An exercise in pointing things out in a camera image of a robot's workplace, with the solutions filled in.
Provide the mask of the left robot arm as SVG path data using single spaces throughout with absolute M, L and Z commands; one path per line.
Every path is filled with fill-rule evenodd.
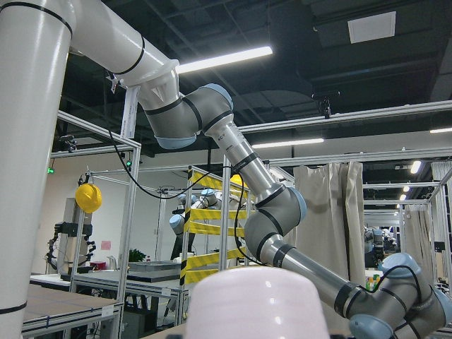
M 223 87 L 207 84 L 183 96 L 178 80 L 163 76 L 141 84 L 138 102 L 163 148 L 183 148 L 198 133 L 217 143 L 256 197 L 256 212 L 245 224 L 252 255 L 308 278 L 321 301 L 349 320 L 356 338 L 423 338 L 451 322 L 451 298 L 427 282 L 409 254 L 385 258 L 383 278 L 369 292 L 285 243 L 283 237 L 305 217 L 306 203 L 300 192 L 271 176 L 235 125 L 232 99 Z

